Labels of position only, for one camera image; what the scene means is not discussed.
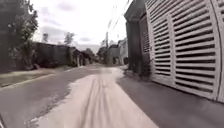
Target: gate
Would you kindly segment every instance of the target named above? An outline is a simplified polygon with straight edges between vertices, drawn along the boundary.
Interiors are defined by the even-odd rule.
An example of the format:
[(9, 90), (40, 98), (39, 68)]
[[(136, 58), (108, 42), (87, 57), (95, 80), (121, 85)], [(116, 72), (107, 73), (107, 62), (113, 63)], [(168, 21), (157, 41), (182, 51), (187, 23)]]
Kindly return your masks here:
[(224, 87), (219, 93), (224, 0), (147, 0), (146, 8), (152, 80), (209, 99), (216, 100), (218, 94), (224, 99)]

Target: slat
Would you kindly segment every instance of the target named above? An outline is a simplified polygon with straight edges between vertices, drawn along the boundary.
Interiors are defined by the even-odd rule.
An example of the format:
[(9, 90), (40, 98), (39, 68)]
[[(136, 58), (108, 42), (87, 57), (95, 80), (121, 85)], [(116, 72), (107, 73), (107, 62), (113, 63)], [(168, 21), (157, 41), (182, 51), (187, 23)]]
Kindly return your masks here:
[(215, 52), (215, 49), (211, 48), (211, 49), (203, 49), (203, 50), (193, 50), (193, 51), (186, 51), (186, 52), (177, 52), (176, 55), (191, 55), (191, 54), (209, 53), (209, 52)]
[(157, 39), (154, 39), (155, 42), (160, 42), (160, 41), (163, 41), (163, 40), (167, 40), (169, 39), (169, 35), (165, 35), (163, 37), (159, 37)]
[(183, 1), (185, 1), (185, 3), (179, 4), (177, 6), (178, 9), (172, 12), (172, 17), (180, 14), (182, 11), (186, 10), (189, 7), (194, 6), (196, 3), (203, 1), (203, 0), (200, 0), (200, 1), (199, 0), (193, 0), (193, 1), (192, 0), (183, 0)]
[(160, 67), (160, 66), (155, 66), (156, 69), (167, 69), (171, 70), (171, 67)]
[(151, 22), (155, 22), (157, 19), (159, 19), (160, 17), (162, 17), (163, 15), (167, 14), (168, 12), (170, 12), (172, 9), (174, 9), (176, 7), (176, 5), (180, 4), (182, 2), (182, 0), (174, 0), (172, 1), (173, 3), (170, 3), (164, 10), (162, 10), (162, 12), (158, 15), (156, 15), (154, 18), (151, 18)]
[(167, 62), (167, 63), (158, 63), (158, 62), (155, 62), (155, 64), (154, 65), (171, 65), (171, 63), (170, 62)]
[(178, 42), (175, 42), (175, 43), (176, 43), (176, 45), (178, 45), (178, 44), (184, 44), (184, 43), (188, 43), (188, 42), (192, 42), (192, 41), (196, 41), (196, 40), (207, 39), (207, 38), (214, 38), (214, 35), (213, 34), (206, 34), (206, 35), (203, 35), (203, 36), (198, 36), (198, 37), (178, 41)]
[(195, 63), (177, 63), (176, 66), (186, 66), (186, 67), (211, 67), (214, 68), (216, 64), (214, 63), (203, 63), (203, 64), (195, 64)]
[(155, 18), (156, 16), (158, 16), (158, 14), (161, 14), (167, 7), (167, 5), (170, 5), (171, 3), (173, 3), (173, 0), (167, 0), (167, 1), (162, 1), (159, 6), (157, 6), (155, 11), (152, 11), (151, 14), (151, 19)]
[(170, 60), (171, 58), (155, 58), (155, 60), (157, 61), (157, 60), (163, 60), (163, 61), (165, 61), (165, 60)]
[(158, 47), (160, 44), (163, 44), (163, 43), (165, 43), (165, 42), (167, 42), (167, 41), (168, 41), (167, 44), (169, 44), (170, 39), (166, 39), (166, 40), (163, 40), (163, 41), (160, 41), (160, 42), (156, 42), (156, 43), (155, 43), (155, 47)]
[(164, 34), (169, 34), (169, 31), (167, 30), (167, 31), (163, 31), (163, 32), (161, 32), (161, 33), (157, 33), (157, 34), (154, 34), (154, 38), (156, 38), (157, 36), (161, 36), (161, 35), (164, 35)]
[(191, 23), (195, 23), (195, 22), (201, 21), (201, 20), (203, 20), (203, 19), (206, 18), (206, 17), (209, 17), (209, 13), (203, 14), (203, 15), (201, 15), (201, 16), (198, 16), (197, 18), (194, 18), (194, 19), (192, 19), (192, 20), (189, 20), (189, 21), (187, 21), (187, 22), (184, 22), (183, 24), (181, 24), (181, 25), (175, 27), (174, 30), (180, 29), (180, 28), (182, 28), (182, 27), (184, 27), (184, 26), (187, 26), (187, 25), (189, 25), (189, 24), (191, 24)]
[(189, 8), (186, 11), (184, 11), (184, 12), (180, 13), (179, 15), (175, 16), (174, 17), (174, 22), (175, 22), (175, 19), (180, 19), (181, 17), (185, 16), (186, 14), (189, 14), (189, 13), (192, 14), (192, 12), (196, 13), (198, 11), (197, 9), (201, 8), (202, 6), (205, 6), (204, 1), (201, 1), (201, 3), (198, 3), (197, 5), (191, 6), (191, 8)]
[(216, 59), (215, 56), (203, 56), (203, 57), (187, 57), (187, 58), (176, 58), (176, 60), (212, 60)]
[(205, 9), (201, 9), (201, 10), (197, 10), (196, 12), (194, 12), (193, 14), (191, 14), (191, 15), (187, 15), (187, 16), (185, 16), (184, 18), (182, 18), (182, 19), (180, 19), (180, 20), (178, 20), (178, 21), (173, 21), (174, 22), (174, 26), (178, 26), (177, 24), (179, 24), (180, 25), (180, 23), (182, 23), (183, 21), (189, 21), (189, 20), (192, 20), (192, 19), (194, 19), (196, 16), (198, 17), (198, 15), (200, 14), (200, 15), (203, 15), (203, 14), (205, 14), (205, 13), (208, 13), (208, 11), (206, 10), (206, 8)]
[(202, 28), (202, 29), (199, 29), (199, 30), (196, 30), (196, 31), (192, 31), (192, 32), (183, 34), (183, 35), (181, 35), (181, 36), (176, 37), (176, 40), (185, 38), (185, 37), (187, 37), (187, 36), (196, 35), (196, 34), (199, 34), (199, 33), (205, 32), (205, 31), (210, 31), (210, 30), (212, 31), (212, 26), (209, 26), (209, 27), (206, 27), (206, 28)]
[(168, 26), (166, 26), (166, 27), (163, 27), (162, 29), (160, 29), (158, 31), (154, 31), (153, 34), (157, 35), (158, 33), (161, 33), (161, 32), (164, 32), (164, 31), (168, 31), (168, 29), (169, 29)]
[(155, 51), (155, 53), (168, 52), (168, 51), (170, 53), (170, 49), (160, 49), (158, 51)]
[(166, 74), (166, 75), (169, 75), (169, 76), (171, 75), (170, 72), (155, 71), (155, 73), (163, 73), (163, 74)]
[(206, 46), (206, 45), (212, 45), (212, 44), (214, 44), (214, 41), (208, 41), (208, 42), (202, 42), (202, 43), (197, 43), (197, 44), (190, 44), (190, 45), (176, 47), (176, 50), (184, 50), (186, 48), (194, 48), (194, 47)]
[(206, 20), (206, 21), (204, 21), (204, 22), (202, 22), (202, 23), (194, 24), (194, 25), (188, 26), (188, 27), (183, 28), (183, 29), (181, 29), (181, 30), (179, 30), (179, 31), (177, 31), (177, 32), (174, 32), (174, 33), (175, 33), (175, 35), (177, 35), (177, 34), (184, 33), (184, 32), (186, 32), (186, 31), (189, 31), (189, 30), (192, 30), (192, 29), (194, 29), (194, 28), (197, 28), (197, 27), (200, 27), (200, 26), (203, 26), (203, 25), (207, 25), (207, 24), (211, 24), (211, 21), (210, 21), (210, 20)]
[(159, 23), (156, 23), (156, 24), (154, 24), (153, 25), (153, 30), (155, 31), (155, 30), (157, 30), (158, 28), (160, 28), (161, 26), (164, 26), (164, 25), (166, 25), (167, 24), (167, 20), (165, 19), (163, 19), (162, 21), (160, 21)]
[(178, 74), (178, 73), (176, 73), (176, 76), (182, 77), (182, 78), (200, 80), (200, 81), (204, 81), (204, 82), (210, 82), (210, 83), (214, 82), (214, 79), (204, 78), (204, 77), (199, 77), (199, 76), (189, 76), (189, 75), (183, 75), (183, 74)]
[(177, 88), (182, 90), (182, 91), (185, 91), (185, 92), (189, 92), (189, 93), (192, 93), (192, 94), (196, 94), (196, 95), (199, 95), (199, 96), (202, 96), (202, 97), (212, 99), (212, 94), (208, 93), (208, 92), (198, 91), (198, 90), (191, 89), (191, 88), (186, 88), (186, 87), (183, 87), (183, 86), (178, 86)]
[(169, 52), (169, 53), (155, 55), (155, 57), (162, 57), (162, 56), (170, 56), (171, 57), (171, 53)]
[(196, 83), (196, 82), (189, 82), (189, 81), (185, 81), (185, 80), (181, 80), (181, 79), (176, 79), (176, 82), (183, 83), (183, 84), (193, 86), (193, 87), (208, 89), (208, 90), (213, 90), (214, 89), (214, 87), (209, 86), (209, 85), (200, 84), (200, 83)]
[(214, 71), (204, 71), (204, 70), (192, 70), (192, 69), (179, 69), (176, 68), (176, 71), (179, 72), (186, 72), (186, 73), (198, 73), (198, 74), (204, 74), (204, 75), (215, 75)]
[(155, 49), (158, 49), (158, 48), (159, 48), (159, 49), (158, 49), (158, 51), (159, 51), (159, 50), (164, 49), (164, 47), (168, 47), (168, 46), (170, 46), (170, 43), (169, 43), (169, 44), (164, 44), (164, 45), (161, 45), (161, 46), (156, 46)]

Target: street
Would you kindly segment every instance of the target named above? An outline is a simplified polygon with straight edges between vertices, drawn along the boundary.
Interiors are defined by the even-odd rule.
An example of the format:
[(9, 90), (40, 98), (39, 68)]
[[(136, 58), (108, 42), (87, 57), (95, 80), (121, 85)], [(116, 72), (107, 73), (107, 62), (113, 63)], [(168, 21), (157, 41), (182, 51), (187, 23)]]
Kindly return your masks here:
[(224, 107), (120, 67), (91, 65), (0, 90), (7, 128), (222, 128)]
[(117, 68), (73, 69), (0, 91), (7, 128), (157, 126), (116, 84)]

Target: wall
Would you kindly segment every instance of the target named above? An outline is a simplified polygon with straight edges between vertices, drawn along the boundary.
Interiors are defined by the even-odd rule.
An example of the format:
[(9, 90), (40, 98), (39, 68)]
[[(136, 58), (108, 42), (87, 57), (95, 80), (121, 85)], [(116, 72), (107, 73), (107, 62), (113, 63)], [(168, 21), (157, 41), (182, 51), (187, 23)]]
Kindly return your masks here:
[(224, 0), (147, 0), (152, 80), (224, 102)]
[(138, 21), (127, 21), (127, 40), (128, 40), (128, 59), (129, 69), (134, 72), (141, 72), (142, 56), (141, 56), (141, 41), (140, 28)]

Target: alley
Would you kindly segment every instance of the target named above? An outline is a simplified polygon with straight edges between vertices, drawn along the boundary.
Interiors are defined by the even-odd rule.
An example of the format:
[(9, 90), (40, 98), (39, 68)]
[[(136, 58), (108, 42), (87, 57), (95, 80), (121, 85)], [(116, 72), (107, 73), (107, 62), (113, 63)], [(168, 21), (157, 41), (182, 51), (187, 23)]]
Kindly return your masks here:
[(223, 128), (224, 106), (92, 65), (0, 90), (7, 128)]

